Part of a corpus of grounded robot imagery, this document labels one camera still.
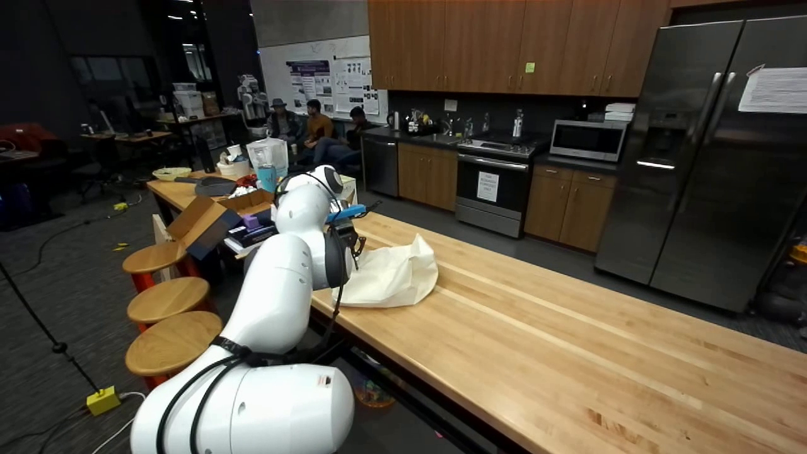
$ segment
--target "butcher block countertop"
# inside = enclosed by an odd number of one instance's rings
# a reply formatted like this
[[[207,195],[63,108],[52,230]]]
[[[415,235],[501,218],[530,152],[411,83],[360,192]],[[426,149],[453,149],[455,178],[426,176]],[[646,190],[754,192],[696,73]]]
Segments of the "butcher block countertop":
[[[420,235],[439,283],[337,322],[530,451],[807,451],[805,352],[391,218],[355,226]]]

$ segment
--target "tripod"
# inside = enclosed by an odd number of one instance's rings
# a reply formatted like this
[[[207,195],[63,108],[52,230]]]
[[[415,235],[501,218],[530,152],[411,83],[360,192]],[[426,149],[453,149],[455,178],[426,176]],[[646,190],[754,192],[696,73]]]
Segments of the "tripod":
[[[81,368],[81,364],[67,352],[67,342],[58,342],[54,335],[48,331],[48,325],[39,320],[39,315],[29,308],[29,302],[24,301],[24,296],[19,292],[17,283],[10,277],[10,273],[5,269],[5,264],[0,263],[0,273],[8,279],[8,284],[14,291],[17,301],[23,302],[23,308],[27,310],[27,315],[39,325],[39,331],[51,337],[51,351],[63,356],[66,360],[72,364],[72,368],[82,375],[82,380],[94,388],[100,390],[96,385],[96,380]]]

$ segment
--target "stainless steel refrigerator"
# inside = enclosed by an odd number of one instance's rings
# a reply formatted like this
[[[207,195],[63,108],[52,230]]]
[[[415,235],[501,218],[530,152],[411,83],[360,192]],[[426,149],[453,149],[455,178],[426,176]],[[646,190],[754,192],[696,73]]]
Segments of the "stainless steel refrigerator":
[[[807,14],[658,30],[598,269],[748,308],[807,192],[807,117],[764,107],[805,102],[805,42]],[[795,81],[756,94],[776,71]]]

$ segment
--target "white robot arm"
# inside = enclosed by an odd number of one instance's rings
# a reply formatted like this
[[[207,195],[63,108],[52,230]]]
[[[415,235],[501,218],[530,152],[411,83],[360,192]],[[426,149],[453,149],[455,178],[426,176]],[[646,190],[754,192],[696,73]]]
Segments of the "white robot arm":
[[[347,279],[344,248],[323,235],[337,187],[332,170],[294,176],[255,255],[215,346],[155,385],[130,426],[130,451],[334,451],[353,426],[353,390],[332,366],[247,366],[234,352],[290,352],[309,315],[309,291]]]

